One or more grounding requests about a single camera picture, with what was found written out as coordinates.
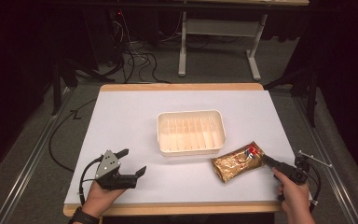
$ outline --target black cable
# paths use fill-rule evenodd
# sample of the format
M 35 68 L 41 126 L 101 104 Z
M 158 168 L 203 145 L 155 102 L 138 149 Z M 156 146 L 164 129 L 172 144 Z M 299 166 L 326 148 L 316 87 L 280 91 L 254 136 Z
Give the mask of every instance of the black cable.
M 310 204 L 310 212 L 313 211 L 313 209 L 315 208 L 316 204 L 318 203 L 318 197 L 319 197 L 319 193 L 321 192 L 321 188 L 322 188 L 322 180 L 321 180 L 321 176 L 319 175 L 318 170 L 315 168 L 315 166 L 313 166 L 312 164 L 310 164 L 310 167 L 312 168 L 312 170 L 315 172 L 316 176 L 317 176 L 317 187 L 316 187 L 316 192 L 312 197 L 312 202 Z
M 86 168 L 83 171 L 83 174 L 80 177 L 80 183 L 79 183 L 79 198 L 80 198 L 80 202 L 81 205 L 83 205 L 86 202 L 86 199 L 84 197 L 84 192 L 83 192 L 83 182 L 84 182 L 84 176 L 86 175 L 86 172 L 88 171 L 88 169 L 97 162 L 101 162 L 103 160 L 103 155 L 101 155 L 99 158 L 93 160 L 92 162 L 89 163 L 89 165 L 86 166 Z
M 125 52 L 125 53 L 133 57 L 133 53 L 131 53 L 130 51 Z M 129 64 L 130 66 L 139 67 L 139 66 L 142 66 L 142 65 L 148 63 L 149 59 L 148 59 L 147 56 L 143 57 L 144 55 L 145 55 L 145 53 L 143 53 L 143 52 L 137 52 L 138 58 L 141 58 L 141 59 L 145 60 L 144 62 L 142 62 L 140 64 L 136 64 L 135 63 L 135 58 L 130 58 L 130 59 L 127 60 L 127 64 Z
M 121 69 L 121 67 L 117 66 L 114 69 L 110 70 L 109 72 L 101 75 L 101 74 L 95 72 L 94 70 L 88 68 L 87 66 L 82 65 L 81 63 L 77 63 L 70 59 L 65 59 L 65 61 L 67 62 L 68 65 L 72 66 L 73 69 L 81 70 L 81 71 L 85 72 L 87 75 L 90 75 L 90 76 L 92 76 L 96 79 L 99 79 L 101 81 L 104 81 L 104 82 L 115 82 L 115 80 L 113 78 L 108 78 L 106 76 L 110 76 L 110 75 L 114 74 L 115 72 L 117 72 L 119 69 Z
M 126 69 L 124 69 L 124 66 L 123 66 L 123 77 L 124 77 L 124 82 L 125 82 L 125 80 L 127 80 L 127 77 L 126 77 Z
M 133 45 L 138 43 L 141 43 L 141 46 L 135 48 Z M 136 51 L 145 47 L 145 41 L 131 41 L 130 43 L 127 43 L 127 45 L 131 45 L 132 50 Z
M 201 46 L 201 47 L 191 47 L 190 45 L 189 45 L 189 41 L 186 41 L 186 47 L 187 48 L 189 48 L 189 49 L 203 49 L 203 48 L 205 48 L 206 46 L 208 46 L 208 44 L 209 44 L 209 38 L 208 38 L 208 36 L 202 36 L 202 35 L 190 35 L 189 37 L 191 37 L 191 38 L 193 38 L 193 39 L 196 39 L 196 37 L 198 37 L 198 38 L 200 38 L 202 41 L 205 41 L 206 40 L 206 42 Z
M 101 74 L 101 76 L 107 77 L 107 76 L 113 75 L 113 74 L 116 73 L 118 70 L 120 70 L 123 66 L 124 66 L 124 58 L 121 56 L 121 57 L 118 59 L 118 63 L 117 63 L 117 65 L 116 65 L 116 67 L 113 68 L 112 70 L 110 70 L 109 72 L 105 73 L 105 74 Z
M 159 43 L 161 45 L 164 45 L 164 46 L 167 46 L 167 47 L 175 47 L 175 46 L 178 46 L 182 43 L 181 39 L 178 38 L 178 37 L 181 37 L 181 35 L 176 35 L 176 36 L 173 36 L 173 37 L 170 37 L 168 39 L 165 39 L 165 40 L 160 40 Z
M 318 182 L 316 181 L 315 177 L 313 177 L 313 176 L 310 175 L 310 174 L 306 174 L 306 176 L 307 176 L 308 178 L 311 178 L 311 179 L 313 180 L 313 182 L 314 182 L 316 185 L 318 185 Z
M 154 54 L 150 53 L 150 55 L 153 57 L 153 59 L 154 59 L 154 61 L 155 61 L 155 67 L 154 67 L 154 69 L 153 69 L 153 71 L 152 71 L 152 77 L 153 77 L 157 82 L 161 82 L 161 83 L 171 83 L 171 82 L 169 82 L 169 81 L 156 78 L 156 76 L 155 76 L 154 73 L 155 73 L 155 71 L 156 71 L 156 69 L 157 69 L 157 59 L 156 59 L 156 57 L 154 56 Z
M 222 44 L 231 44 L 231 43 L 238 41 L 240 38 L 243 38 L 243 36 L 232 36 L 231 37 L 231 38 L 233 38 L 232 40 L 223 40 L 223 39 L 216 39 L 217 37 L 222 38 L 224 36 L 220 36 L 220 35 L 208 36 L 208 38 L 210 38 L 211 43 L 222 43 Z
M 91 77 L 91 76 L 84 76 L 84 75 L 78 74 L 77 71 L 74 71 L 74 73 L 75 73 L 75 76 L 83 78 L 83 79 L 86 79 L 86 80 L 92 80 L 93 79 L 93 77 Z
M 87 182 L 87 181 L 93 181 L 93 180 L 96 180 L 96 179 L 85 179 L 85 180 L 83 180 L 83 183 Z
M 151 62 L 150 62 L 150 59 L 149 59 L 149 57 L 146 55 L 146 64 L 143 66 L 143 67 L 141 67 L 140 69 L 139 69 L 139 71 L 138 71 L 138 77 L 143 81 L 143 82 L 145 82 L 145 80 L 142 78 L 142 70 L 144 69 L 144 68 L 146 68 L 147 66 L 149 66 L 151 64 Z
M 96 101 L 96 99 L 92 99 L 88 102 L 86 102 L 85 104 L 83 104 L 82 106 L 80 106 L 78 109 L 76 110 L 71 110 L 71 113 L 65 118 L 63 119 L 59 125 L 57 125 L 57 127 L 54 129 L 53 133 L 51 134 L 49 140 L 48 140 L 48 153 L 50 155 L 50 157 L 53 159 L 53 161 L 55 163 L 57 163 L 59 166 L 61 166 L 63 169 L 67 170 L 67 171 L 70 171 L 70 172 L 74 172 L 75 170 L 63 165 L 62 163 L 60 163 L 59 161 L 57 161 L 57 159 L 54 157 L 53 155 L 53 152 L 52 152 L 52 148 L 51 148 L 51 144 L 52 144 L 52 140 L 53 140 L 53 137 L 54 137 L 54 134 L 58 131 L 58 129 L 74 114 L 77 114 L 78 110 L 80 110 L 81 108 L 83 108 L 84 106 L 90 104 L 91 102 L 94 102 Z
M 131 67 L 131 72 L 130 72 L 130 74 L 129 74 L 129 76 L 128 77 L 125 77 L 125 75 L 124 75 L 124 84 L 127 84 L 128 82 L 129 82 L 129 80 L 130 80 L 130 78 L 132 77 L 132 74 L 133 74 L 133 70 L 135 69 L 135 59 L 133 58 L 133 56 L 132 56 L 132 54 L 130 53 L 130 56 L 131 56 L 131 58 L 132 58 L 132 61 L 133 61 L 133 65 L 132 65 L 132 67 Z
M 180 26 L 181 26 L 181 24 L 182 24 L 182 15 L 183 15 L 183 13 L 182 13 L 182 12 L 179 12 L 178 23 L 177 23 L 176 29 L 173 31 L 173 33 L 172 33 L 171 35 L 169 35 L 168 38 L 160 39 L 160 40 L 158 41 L 159 43 L 165 45 L 164 42 L 170 41 L 170 40 L 173 40 L 173 39 L 175 39 L 175 38 L 177 38 L 177 37 L 179 37 L 179 36 L 182 36 L 182 34 L 178 34 L 178 31 L 180 30 Z

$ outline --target black watch strap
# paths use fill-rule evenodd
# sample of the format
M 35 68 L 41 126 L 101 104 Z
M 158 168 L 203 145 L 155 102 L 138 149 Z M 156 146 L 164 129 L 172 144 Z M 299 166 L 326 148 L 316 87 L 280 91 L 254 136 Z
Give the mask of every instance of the black watch strap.
M 98 224 L 99 221 L 100 221 L 100 219 L 98 219 L 97 217 L 93 217 L 93 216 L 90 216 L 89 214 L 82 212 L 81 206 L 79 206 L 76 209 L 74 216 L 69 221 L 69 223 L 80 222 L 83 224 Z

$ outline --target snack bag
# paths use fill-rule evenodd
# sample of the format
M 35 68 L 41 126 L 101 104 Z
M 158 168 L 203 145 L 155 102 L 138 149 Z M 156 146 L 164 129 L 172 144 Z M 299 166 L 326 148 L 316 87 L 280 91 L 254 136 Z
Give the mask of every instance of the snack bag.
M 224 183 L 239 174 L 264 165 L 264 151 L 255 143 L 241 147 L 218 158 L 211 159 L 214 171 Z

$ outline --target hand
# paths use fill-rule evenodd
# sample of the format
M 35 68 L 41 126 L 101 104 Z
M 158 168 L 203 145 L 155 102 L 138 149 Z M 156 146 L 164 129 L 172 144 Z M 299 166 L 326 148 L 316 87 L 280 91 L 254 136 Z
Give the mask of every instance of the hand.
M 276 168 L 272 168 L 272 172 L 282 182 L 278 191 L 285 198 L 282 202 L 282 209 L 287 215 L 288 223 L 315 223 L 310 215 L 308 185 L 297 185 Z
M 93 181 L 82 211 L 93 217 L 100 217 L 126 189 L 107 190 Z

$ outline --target white plastic container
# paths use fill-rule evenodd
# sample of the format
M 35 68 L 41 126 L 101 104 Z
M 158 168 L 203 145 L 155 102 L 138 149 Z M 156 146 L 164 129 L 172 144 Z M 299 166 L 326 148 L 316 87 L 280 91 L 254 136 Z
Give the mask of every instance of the white plastic container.
M 222 116 L 217 110 L 158 115 L 158 143 L 163 156 L 217 153 L 225 141 Z

